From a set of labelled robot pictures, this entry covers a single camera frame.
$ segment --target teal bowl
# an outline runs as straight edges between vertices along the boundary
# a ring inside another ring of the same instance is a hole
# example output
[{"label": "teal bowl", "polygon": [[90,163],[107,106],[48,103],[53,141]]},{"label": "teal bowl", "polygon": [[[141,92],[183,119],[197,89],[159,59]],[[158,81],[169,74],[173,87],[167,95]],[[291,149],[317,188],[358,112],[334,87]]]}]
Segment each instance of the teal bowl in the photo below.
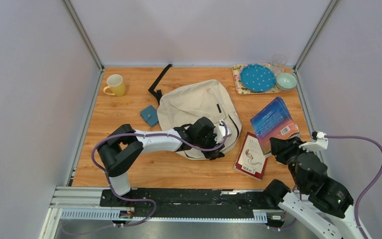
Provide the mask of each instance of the teal bowl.
[{"label": "teal bowl", "polygon": [[282,91],[290,91],[296,87],[297,80],[292,74],[283,72],[276,76],[276,85]]}]

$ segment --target clear glass cup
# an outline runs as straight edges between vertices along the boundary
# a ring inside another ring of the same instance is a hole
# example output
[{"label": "clear glass cup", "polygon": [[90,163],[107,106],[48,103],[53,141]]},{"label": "clear glass cup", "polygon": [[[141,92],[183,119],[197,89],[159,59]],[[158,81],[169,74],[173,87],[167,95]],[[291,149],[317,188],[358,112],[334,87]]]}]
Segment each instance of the clear glass cup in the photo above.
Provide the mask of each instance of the clear glass cup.
[{"label": "clear glass cup", "polygon": [[272,70],[275,75],[282,73],[287,63],[287,58],[282,54],[275,54],[272,57]]}]

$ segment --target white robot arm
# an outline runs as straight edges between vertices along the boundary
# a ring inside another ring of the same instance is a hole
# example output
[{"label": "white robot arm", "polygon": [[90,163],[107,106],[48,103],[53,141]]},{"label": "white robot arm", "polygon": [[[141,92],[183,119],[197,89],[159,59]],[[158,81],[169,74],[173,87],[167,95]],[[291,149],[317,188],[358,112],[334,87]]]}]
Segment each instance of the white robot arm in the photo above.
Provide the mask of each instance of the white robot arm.
[{"label": "white robot arm", "polygon": [[[224,156],[220,152],[224,145],[219,145],[219,143],[231,135],[231,129],[223,121],[215,126],[208,118],[202,117],[194,124],[175,127],[167,131],[145,132],[133,129],[129,124],[124,124],[111,135],[118,134],[129,134],[130,136],[107,140],[97,148],[97,151],[112,187],[118,195],[122,196],[131,190],[127,171],[140,154],[156,151],[184,151],[191,149],[190,145],[193,145],[200,148],[207,159],[220,158]],[[127,146],[121,149],[120,143]]]},{"label": "white robot arm", "polygon": [[[315,132],[313,142],[298,137],[288,140],[271,138],[272,154],[288,166],[300,193],[326,213],[334,225],[307,207],[284,183],[273,180],[265,190],[274,205],[286,210],[321,239],[364,239],[356,225],[354,200],[345,186],[327,176],[327,166],[312,153],[327,149],[325,134]],[[371,236],[364,229],[367,237]]]}]

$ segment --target canvas bag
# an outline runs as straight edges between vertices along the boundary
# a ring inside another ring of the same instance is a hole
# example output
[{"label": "canvas bag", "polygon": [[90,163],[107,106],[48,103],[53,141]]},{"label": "canvas bag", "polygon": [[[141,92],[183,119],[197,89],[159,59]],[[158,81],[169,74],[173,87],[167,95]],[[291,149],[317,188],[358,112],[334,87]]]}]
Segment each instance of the canvas bag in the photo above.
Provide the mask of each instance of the canvas bag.
[{"label": "canvas bag", "polygon": [[[217,80],[208,80],[179,87],[162,96],[160,90],[154,91],[163,75],[172,65],[168,65],[149,88],[149,92],[159,102],[157,117],[162,130],[169,130],[185,124],[193,124],[201,117],[209,118],[215,126],[224,120],[232,131],[225,147],[220,151],[226,154],[233,149],[238,139],[242,124],[225,87]],[[206,159],[197,149],[177,152],[191,160]]]}]

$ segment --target tray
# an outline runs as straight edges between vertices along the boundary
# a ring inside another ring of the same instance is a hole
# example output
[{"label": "tray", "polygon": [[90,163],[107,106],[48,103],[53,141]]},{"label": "tray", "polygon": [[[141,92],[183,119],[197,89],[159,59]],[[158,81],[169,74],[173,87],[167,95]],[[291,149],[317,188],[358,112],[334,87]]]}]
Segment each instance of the tray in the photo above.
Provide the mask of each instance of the tray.
[{"label": "tray", "polygon": [[[262,66],[265,66],[265,67],[268,67],[270,70],[272,69],[270,64],[269,63],[259,63],[260,65]],[[252,91],[248,88],[246,88],[242,83],[241,83],[241,71],[244,67],[248,66],[248,65],[251,65],[251,64],[238,64],[238,65],[234,65],[232,66],[232,73],[233,73],[233,78],[234,78],[234,82],[235,82],[235,88],[236,88],[236,92],[238,92],[239,94],[242,94],[242,95],[248,95],[248,94],[268,94],[268,93],[280,93],[280,92],[286,92],[286,91],[282,91],[281,89],[279,89],[276,84],[273,88],[271,88],[270,90],[267,90],[265,92],[255,92],[255,91]]]}]

